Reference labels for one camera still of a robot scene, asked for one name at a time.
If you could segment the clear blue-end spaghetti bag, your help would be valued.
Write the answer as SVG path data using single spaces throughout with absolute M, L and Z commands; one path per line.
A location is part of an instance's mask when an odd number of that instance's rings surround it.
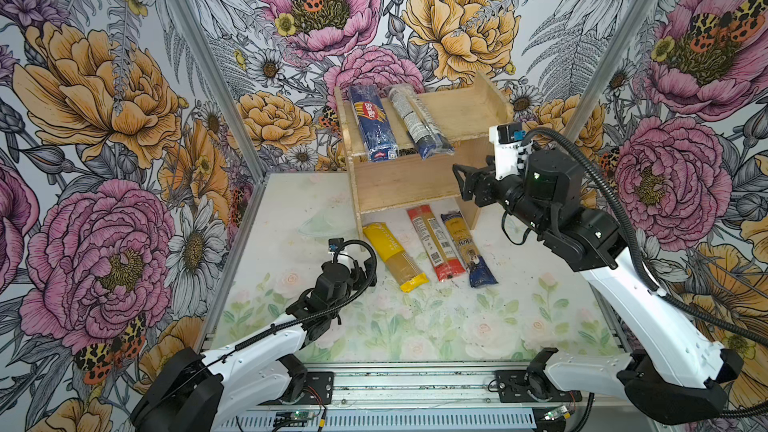
M 388 97 L 423 160 L 454 154 L 453 146 L 410 84 L 392 85 Z

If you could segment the yellow blue spaghetti bag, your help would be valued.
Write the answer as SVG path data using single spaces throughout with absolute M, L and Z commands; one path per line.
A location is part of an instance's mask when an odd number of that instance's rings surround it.
M 477 248 L 470 229 L 460 211 L 440 215 L 460 259 L 469 273 L 472 288 L 497 285 L 498 281 Z

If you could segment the blue Barilla pasta box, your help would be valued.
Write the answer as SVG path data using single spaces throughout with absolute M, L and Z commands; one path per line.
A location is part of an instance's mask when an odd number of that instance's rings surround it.
M 358 84 L 351 85 L 347 92 L 368 159 L 371 162 L 395 160 L 399 149 L 378 88 Z

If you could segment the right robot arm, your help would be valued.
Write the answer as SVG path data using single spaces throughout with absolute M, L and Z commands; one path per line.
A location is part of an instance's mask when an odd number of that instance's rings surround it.
M 577 356 L 543 348 L 527 367 L 533 397 L 585 391 L 628 400 L 667 425 L 714 419 L 725 412 L 723 386 L 743 366 L 737 352 L 705 337 L 639 278 L 626 233 L 610 214 L 580 202 L 584 170 L 558 150 L 533 152 L 523 169 L 502 179 L 492 165 L 455 164 L 465 201 L 499 204 L 538 241 L 582 276 L 629 326 L 640 348 L 613 357 Z

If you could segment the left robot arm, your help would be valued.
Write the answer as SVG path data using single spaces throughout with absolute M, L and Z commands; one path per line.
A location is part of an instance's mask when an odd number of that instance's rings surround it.
M 272 323 L 241 341 L 202 353 L 187 347 L 165 364 L 130 414 L 137 431 L 211 431 L 252 406 L 293 402 L 307 370 L 296 354 L 329 331 L 340 311 L 377 276 L 377 257 L 357 261 L 342 247 L 321 266 L 313 287 Z

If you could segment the wooden two-tier shelf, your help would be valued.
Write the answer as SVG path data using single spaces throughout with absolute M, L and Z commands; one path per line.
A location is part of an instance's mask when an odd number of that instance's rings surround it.
M 426 160 L 414 153 L 370 162 L 352 103 L 343 98 L 339 87 L 334 89 L 334 97 L 358 229 L 368 214 L 447 198 L 456 200 L 469 228 L 476 227 L 480 209 L 460 198 L 452 166 L 484 167 L 493 152 L 489 129 L 512 118 L 511 104 L 487 76 L 479 76 L 466 88 L 419 96 L 455 150 L 452 155 L 438 154 Z

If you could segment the red spaghetti bag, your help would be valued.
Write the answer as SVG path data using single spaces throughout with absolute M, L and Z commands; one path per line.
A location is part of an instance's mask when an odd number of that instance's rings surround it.
M 437 279 L 443 282 L 465 273 L 445 231 L 429 205 L 407 210 L 411 223 L 428 255 Z

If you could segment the left green circuit board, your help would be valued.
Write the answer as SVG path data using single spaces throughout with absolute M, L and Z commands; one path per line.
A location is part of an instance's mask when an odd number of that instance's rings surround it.
M 316 417 L 308 411 L 290 411 L 280 412 L 275 415 L 272 427 L 280 429 L 283 427 L 304 427 Z

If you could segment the green circuit board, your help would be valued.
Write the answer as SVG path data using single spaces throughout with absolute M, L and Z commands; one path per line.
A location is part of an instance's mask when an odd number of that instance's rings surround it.
M 275 415 L 272 427 L 280 429 L 283 427 L 304 427 L 316 417 L 308 411 L 290 411 L 280 412 Z
M 544 421 L 558 421 L 567 420 L 571 416 L 570 410 L 567 406 L 561 405 L 557 408 L 550 409 L 542 416 Z

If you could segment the right green circuit board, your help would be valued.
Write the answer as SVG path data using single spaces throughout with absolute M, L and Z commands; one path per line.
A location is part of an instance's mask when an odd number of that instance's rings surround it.
M 567 406 L 561 405 L 557 408 L 550 409 L 542 416 L 544 421 L 558 421 L 567 420 L 571 416 L 570 410 Z

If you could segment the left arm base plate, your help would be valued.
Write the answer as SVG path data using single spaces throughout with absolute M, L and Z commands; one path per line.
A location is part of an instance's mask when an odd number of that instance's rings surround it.
M 263 405 L 317 405 L 317 398 L 311 390 L 320 396 L 323 405 L 332 401 L 335 374 L 330 371 L 309 371 L 302 379 L 292 378 L 286 391 L 277 399 L 263 402 Z

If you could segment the aluminium front rail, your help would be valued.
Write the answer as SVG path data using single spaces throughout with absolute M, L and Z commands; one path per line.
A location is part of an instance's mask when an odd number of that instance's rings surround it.
M 559 390 L 615 397 L 648 416 L 658 410 L 654 401 L 660 383 L 649 361 L 636 354 L 616 358 L 542 354 L 527 365 L 343 367 L 330 371 L 335 380 L 329 405 L 347 402 L 354 407 L 398 409 L 501 402 L 493 388 L 494 372 L 507 369 L 543 373 Z

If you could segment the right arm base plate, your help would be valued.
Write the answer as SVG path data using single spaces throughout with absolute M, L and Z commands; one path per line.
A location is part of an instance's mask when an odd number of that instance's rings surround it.
M 579 391 L 557 389 L 543 373 L 507 369 L 494 372 L 493 388 L 502 403 L 579 403 Z

